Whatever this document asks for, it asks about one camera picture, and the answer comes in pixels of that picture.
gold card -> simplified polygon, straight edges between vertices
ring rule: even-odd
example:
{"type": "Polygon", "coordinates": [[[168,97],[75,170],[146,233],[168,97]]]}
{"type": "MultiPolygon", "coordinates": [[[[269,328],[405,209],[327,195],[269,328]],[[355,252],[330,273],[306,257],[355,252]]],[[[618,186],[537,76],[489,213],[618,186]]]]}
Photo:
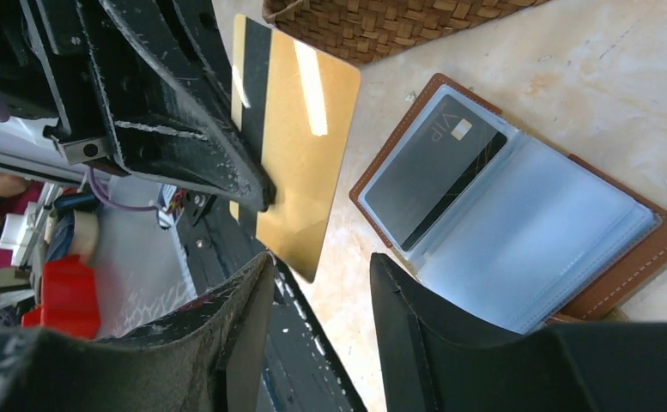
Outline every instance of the gold card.
{"type": "Polygon", "coordinates": [[[243,15],[234,20],[232,119],[276,186],[263,213],[230,203],[240,225],[315,279],[354,115],[356,67],[243,15]]]}

marble table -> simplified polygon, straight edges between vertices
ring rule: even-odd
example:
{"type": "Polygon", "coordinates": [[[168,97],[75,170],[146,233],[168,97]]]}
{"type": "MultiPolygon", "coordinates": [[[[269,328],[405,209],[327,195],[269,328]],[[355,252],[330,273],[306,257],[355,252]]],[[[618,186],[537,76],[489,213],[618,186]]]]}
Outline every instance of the marble table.
{"type": "MultiPolygon", "coordinates": [[[[233,16],[261,21],[262,0],[214,3],[229,52],[233,16]]],[[[437,72],[667,208],[667,0],[552,0],[363,67],[317,280],[301,286],[370,410],[385,398],[368,259],[385,247],[348,192],[437,72]]],[[[667,320],[667,270],[622,309],[667,320]]]]}

woven basket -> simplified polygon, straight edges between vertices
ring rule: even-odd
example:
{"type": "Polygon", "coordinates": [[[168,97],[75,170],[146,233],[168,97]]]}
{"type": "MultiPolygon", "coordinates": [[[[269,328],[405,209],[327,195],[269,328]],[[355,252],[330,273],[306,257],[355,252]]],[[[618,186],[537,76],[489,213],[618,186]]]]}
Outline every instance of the woven basket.
{"type": "Polygon", "coordinates": [[[264,19],[352,64],[366,64],[548,0],[264,0],[264,19]]]}

hand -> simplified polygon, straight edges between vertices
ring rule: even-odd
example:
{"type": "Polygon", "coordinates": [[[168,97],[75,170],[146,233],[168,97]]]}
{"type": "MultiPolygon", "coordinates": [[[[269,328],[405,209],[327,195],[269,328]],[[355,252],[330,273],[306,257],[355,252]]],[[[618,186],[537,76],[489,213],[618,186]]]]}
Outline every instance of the hand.
{"type": "Polygon", "coordinates": [[[24,193],[30,182],[14,174],[0,172],[0,196],[14,197],[24,193]]]}

brown leather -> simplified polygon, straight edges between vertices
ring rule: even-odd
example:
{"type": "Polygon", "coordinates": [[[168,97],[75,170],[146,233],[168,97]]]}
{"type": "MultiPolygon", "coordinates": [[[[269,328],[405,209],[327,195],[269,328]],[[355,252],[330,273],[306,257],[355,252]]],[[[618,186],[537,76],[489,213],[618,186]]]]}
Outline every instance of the brown leather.
{"type": "Polygon", "coordinates": [[[359,196],[361,195],[361,191],[363,191],[363,188],[366,187],[366,184],[368,184],[368,181],[371,180],[373,174],[376,173],[377,170],[379,170],[379,167],[381,167],[381,164],[384,163],[386,157],[388,157],[391,151],[397,146],[397,143],[399,143],[399,141],[401,140],[404,132],[409,128],[409,126],[411,126],[411,123],[414,122],[414,119],[416,119],[416,116],[419,115],[421,109],[423,109],[424,105],[426,105],[427,102],[429,102],[429,100],[432,99],[434,93],[443,84],[446,84],[451,88],[454,88],[459,93],[464,94],[465,96],[472,99],[477,104],[491,111],[492,113],[498,116],[502,114],[502,110],[500,110],[500,108],[498,108],[497,106],[493,106],[491,103],[489,103],[482,97],[472,93],[466,87],[453,81],[452,79],[441,73],[437,73],[429,80],[427,86],[424,87],[424,90],[421,91],[419,97],[416,98],[414,104],[411,105],[409,111],[406,112],[401,122],[399,122],[397,128],[394,129],[393,133],[391,133],[391,136],[386,140],[386,143],[384,143],[384,147],[381,148],[378,154],[376,154],[376,157],[373,158],[373,162],[371,163],[371,165],[369,165],[369,167],[366,169],[366,171],[363,173],[358,182],[356,182],[353,189],[351,189],[351,192],[349,193],[351,201],[356,205],[358,210],[361,211],[363,216],[366,218],[368,223],[373,227],[373,230],[376,231],[381,240],[384,241],[384,245],[386,245],[386,247],[391,248],[393,244],[386,237],[386,235],[381,230],[381,228],[376,224],[376,222],[373,221],[368,212],[366,212],[366,209],[363,208],[363,205],[361,205],[361,202],[359,202],[359,196]]]}
{"type": "MultiPolygon", "coordinates": [[[[432,77],[424,90],[421,91],[421,94],[414,102],[414,105],[412,105],[406,115],[404,115],[402,121],[399,122],[397,128],[391,134],[391,137],[389,137],[384,144],[384,147],[376,155],[371,165],[366,169],[349,193],[353,203],[366,217],[376,233],[379,234],[379,237],[384,241],[386,247],[392,248],[393,244],[363,208],[359,202],[359,196],[373,174],[379,167],[381,167],[386,160],[386,157],[388,157],[394,147],[396,147],[397,143],[401,140],[404,132],[411,126],[416,116],[419,115],[421,109],[427,102],[429,102],[434,92],[436,92],[442,84],[451,86],[498,116],[502,113],[501,109],[493,106],[452,79],[440,73],[432,77]]],[[[601,179],[626,192],[628,195],[636,199],[637,202],[644,204],[647,208],[659,214],[662,222],[659,227],[648,234],[634,246],[631,251],[627,252],[609,269],[604,271],[604,273],[588,288],[568,302],[559,313],[552,316],[548,321],[549,323],[599,319],[631,295],[637,288],[643,285],[644,282],[654,277],[667,264],[667,210],[660,208],[655,203],[650,202],[638,193],[603,174],[579,157],[571,154],[568,158],[596,174],[601,179]]]]}

